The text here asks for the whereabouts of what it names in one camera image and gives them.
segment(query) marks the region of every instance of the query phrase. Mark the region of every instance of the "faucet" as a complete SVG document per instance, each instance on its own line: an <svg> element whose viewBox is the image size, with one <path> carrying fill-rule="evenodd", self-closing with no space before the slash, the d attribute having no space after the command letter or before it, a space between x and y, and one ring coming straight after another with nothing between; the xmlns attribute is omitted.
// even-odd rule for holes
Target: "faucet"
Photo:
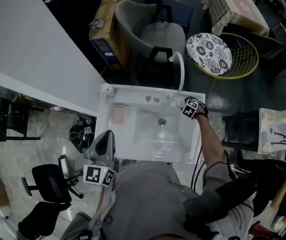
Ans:
<svg viewBox="0 0 286 240"><path fill-rule="evenodd" d="M176 52L174 52L174 54L171 57L168 58L168 60L170 62L173 62L175 56L177 56L179 59L179 65L181 68L181 79L180 79L179 87L178 87L177 91L169 98L169 103L171 103L173 101L173 99L180 94L180 92L183 89L184 79L185 79L185 67L184 67L184 61L183 61L182 55L176 51Z"/></svg>

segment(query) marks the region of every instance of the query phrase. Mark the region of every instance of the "wall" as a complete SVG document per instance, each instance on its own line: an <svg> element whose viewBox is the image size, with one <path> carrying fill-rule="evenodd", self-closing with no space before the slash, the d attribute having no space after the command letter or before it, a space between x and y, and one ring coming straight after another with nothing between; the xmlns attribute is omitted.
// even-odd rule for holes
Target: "wall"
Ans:
<svg viewBox="0 0 286 240"><path fill-rule="evenodd" d="M41 0L0 0L0 86L96 116L102 83Z"/></svg>

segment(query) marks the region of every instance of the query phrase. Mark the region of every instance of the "gray shirt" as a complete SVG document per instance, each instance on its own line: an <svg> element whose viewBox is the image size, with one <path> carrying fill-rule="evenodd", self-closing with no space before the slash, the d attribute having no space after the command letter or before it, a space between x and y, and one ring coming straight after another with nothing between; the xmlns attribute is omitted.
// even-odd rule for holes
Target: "gray shirt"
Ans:
<svg viewBox="0 0 286 240"><path fill-rule="evenodd" d="M101 224L107 240L149 240L166 235L198 239L183 227L186 216L183 202L198 194L180 185L171 166L163 162L138 162L116 177L116 201ZM227 165L216 163L204 172L203 193L229 181ZM252 218L253 202L248 199L209 226L225 237L247 239Z"/></svg>

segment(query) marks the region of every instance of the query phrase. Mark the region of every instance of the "white sink unit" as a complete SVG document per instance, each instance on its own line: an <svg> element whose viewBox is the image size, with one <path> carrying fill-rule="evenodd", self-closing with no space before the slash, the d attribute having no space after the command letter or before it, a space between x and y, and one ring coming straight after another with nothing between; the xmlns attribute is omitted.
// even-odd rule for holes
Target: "white sink unit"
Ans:
<svg viewBox="0 0 286 240"><path fill-rule="evenodd" d="M205 94L175 90L102 85L95 137L106 130L115 135L119 159L195 164L201 148L200 127L181 113L178 101L188 96L205 102Z"/></svg>

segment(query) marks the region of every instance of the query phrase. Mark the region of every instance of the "dark floor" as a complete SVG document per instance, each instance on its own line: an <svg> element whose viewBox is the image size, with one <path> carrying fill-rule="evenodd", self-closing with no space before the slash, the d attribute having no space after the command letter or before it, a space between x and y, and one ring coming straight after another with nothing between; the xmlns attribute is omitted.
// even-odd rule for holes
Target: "dark floor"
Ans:
<svg viewBox="0 0 286 240"><path fill-rule="evenodd" d="M145 0L132 0L137 3L144 3ZM186 38L202 32L211 32L211 22L203 17L201 0L176 0L190 5L194 8L189 32ZM283 19L277 9L273 8L264 0L260 0L257 6L265 18L270 29L273 29ZM285 76L286 70L279 76ZM130 84L128 79L107 79L113 84ZM206 104L212 111L225 114L234 114L238 111L251 111L259 108L273 110L286 109L286 77L276 80L274 83L268 83L264 73L258 67L254 73L236 80L216 80L202 73L191 59L185 60L185 83L184 90L197 93L205 93L207 97Z"/></svg>

